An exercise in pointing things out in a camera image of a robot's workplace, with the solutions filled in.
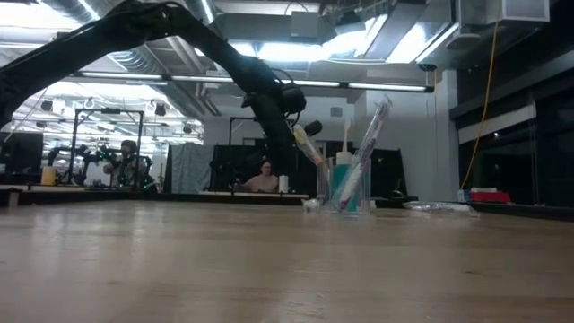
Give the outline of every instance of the pipe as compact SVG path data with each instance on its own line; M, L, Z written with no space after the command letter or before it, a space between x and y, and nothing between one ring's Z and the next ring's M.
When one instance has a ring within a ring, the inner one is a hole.
M106 1L43 0L43 3L47 4L56 12L74 19L80 24L98 20L111 10L109 3ZM109 54L109 57L130 73L154 74L169 72L146 45L128 51L111 53ZM185 90L181 89L181 86L170 83L167 86L154 88L155 90L163 92L166 96L172 98L174 105L184 116L199 118L200 114L204 114L204 111L201 108L190 103L195 101L193 100L194 98L191 98Z

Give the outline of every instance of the wooden table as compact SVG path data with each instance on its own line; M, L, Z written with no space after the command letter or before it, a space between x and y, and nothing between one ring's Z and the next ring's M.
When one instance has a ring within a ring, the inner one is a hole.
M105 202L0 215L0 321L574 322L574 226Z

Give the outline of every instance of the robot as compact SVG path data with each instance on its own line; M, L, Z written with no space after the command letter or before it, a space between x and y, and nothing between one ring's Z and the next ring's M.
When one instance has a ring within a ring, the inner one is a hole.
M182 4L144 3L126 0L102 19L19 57L0 68L0 123L34 93L41 91L105 55L129 50L146 41L180 36L223 67L246 93L242 108L251 107L267 138L265 155L281 172L283 155L294 143L286 116L301 113L307 104L301 89L283 83L274 71L256 57L242 56Z

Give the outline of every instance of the man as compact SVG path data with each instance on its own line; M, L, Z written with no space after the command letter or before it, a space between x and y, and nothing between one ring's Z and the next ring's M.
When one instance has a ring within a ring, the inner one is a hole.
M122 156L117 162L111 162L104 166L104 173L111 174L111 186L119 188L120 184L125 186L134 185L135 179L135 153L137 144L133 140L124 140L121 144ZM144 179L145 162L140 160L138 165L138 182Z
M271 163L269 161L264 161L260 170L261 175L251 178L242 186L250 189L252 192L273 193L279 185L279 180L276 176L271 174Z

